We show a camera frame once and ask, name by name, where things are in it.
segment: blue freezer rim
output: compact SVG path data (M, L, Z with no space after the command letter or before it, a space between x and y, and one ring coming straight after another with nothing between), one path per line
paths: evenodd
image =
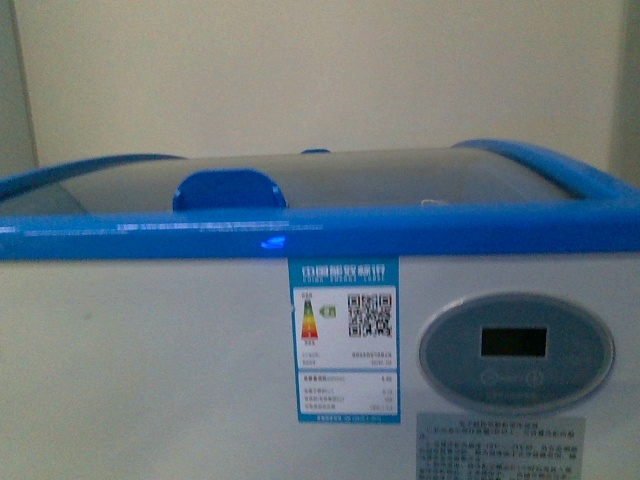
M0 222L0 260L640 252L640 190L534 145L480 139L454 148L478 148L505 156L580 199L429 207L12 216ZM178 157L103 157L47 167L0 181L0 193L10 191L9 182L21 188L33 186L30 176L43 185L115 164L161 158Z

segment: lcd screen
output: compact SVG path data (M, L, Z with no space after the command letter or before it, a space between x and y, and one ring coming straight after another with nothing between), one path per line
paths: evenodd
M544 357L546 328L483 328L483 357Z

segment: specification label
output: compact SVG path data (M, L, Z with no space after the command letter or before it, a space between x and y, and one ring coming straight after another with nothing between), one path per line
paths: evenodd
M584 418L419 413L418 480L580 480Z
M289 262L302 422L398 423L397 259Z

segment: beige wall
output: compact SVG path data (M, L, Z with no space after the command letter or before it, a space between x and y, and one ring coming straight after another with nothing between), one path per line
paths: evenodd
M15 0L39 160L543 144L609 166L622 0Z

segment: china energy label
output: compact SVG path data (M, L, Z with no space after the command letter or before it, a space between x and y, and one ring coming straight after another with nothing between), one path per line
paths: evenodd
M298 420L399 423L398 260L290 260Z

